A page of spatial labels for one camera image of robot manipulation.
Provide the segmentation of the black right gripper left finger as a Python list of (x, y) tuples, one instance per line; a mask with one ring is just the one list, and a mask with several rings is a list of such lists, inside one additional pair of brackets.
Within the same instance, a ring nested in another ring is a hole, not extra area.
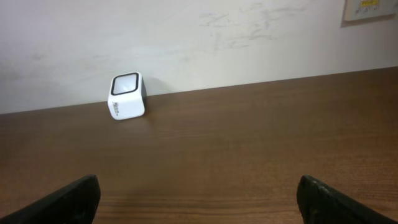
[(95, 175), (86, 175), (1, 218), (9, 224), (91, 224), (101, 198)]

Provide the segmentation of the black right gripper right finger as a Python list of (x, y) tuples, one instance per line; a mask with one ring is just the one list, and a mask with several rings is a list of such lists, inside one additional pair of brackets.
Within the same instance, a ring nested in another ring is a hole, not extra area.
[(397, 224), (310, 175), (300, 179), (297, 204), (304, 224)]

